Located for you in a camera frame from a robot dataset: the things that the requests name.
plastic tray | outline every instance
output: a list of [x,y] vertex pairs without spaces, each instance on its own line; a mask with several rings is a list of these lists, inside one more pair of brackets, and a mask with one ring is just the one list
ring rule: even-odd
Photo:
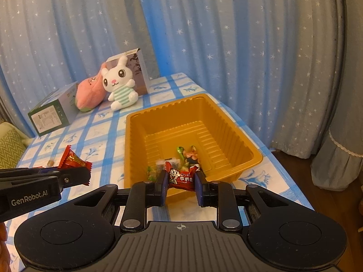
[[[131,113],[126,121],[125,188],[147,180],[147,167],[159,159],[179,158],[177,147],[195,145],[208,181],[233,182],[259,164],[262,154],[207,94]],[[171,188],[167,203],[194,195]]]

cardboard box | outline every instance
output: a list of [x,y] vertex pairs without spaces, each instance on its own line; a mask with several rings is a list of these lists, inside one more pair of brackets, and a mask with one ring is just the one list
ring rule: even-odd
[[39,136],[70,125],[79,110],[74,103],[78,83],[66,85],[40,101],[28,116]]
[[135,81],[134,90],[139,94],[139,96],[148,94],[150,89],[150,79],[147,75],[144,57],[142,56],[140,48],[110,57],[106,61],[107,69],[110,70],[111,68],[114,68],[122,55],[126,55],[128,57],[128,63],[126,66],[132,70]]

red candy wrapper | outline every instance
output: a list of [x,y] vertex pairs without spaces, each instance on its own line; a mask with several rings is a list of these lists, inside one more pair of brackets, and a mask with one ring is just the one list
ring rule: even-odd
[[68,169],[68,168],[78,168],[78,167],[86,167],[91,171],[92,163],[88,161],[81,160],[75,153],[70,149],[70,145],[67,145],[64,150],[61,161],[59,162],[58,169]]
[[189,168],[188,172],[173,169],[170,162],[165,163],[165,169],[169,174],[169,187],[194,191],[194,174],[198,166]]

person's hand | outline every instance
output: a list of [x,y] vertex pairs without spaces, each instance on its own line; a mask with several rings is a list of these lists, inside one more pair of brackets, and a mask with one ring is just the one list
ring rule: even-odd
[[0,272],[11,272],[10,269],[10,254],[6,241],[8,240],[8,234],[4,223],[0,223]]

striped shirt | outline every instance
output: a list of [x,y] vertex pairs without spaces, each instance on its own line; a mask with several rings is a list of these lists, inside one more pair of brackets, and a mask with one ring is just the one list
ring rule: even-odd
[[122,105],[125,105],[129,102],[128,95],[134,91],[133,88],[126,87],[122,85],[114,91],[115,101],[120,102]]

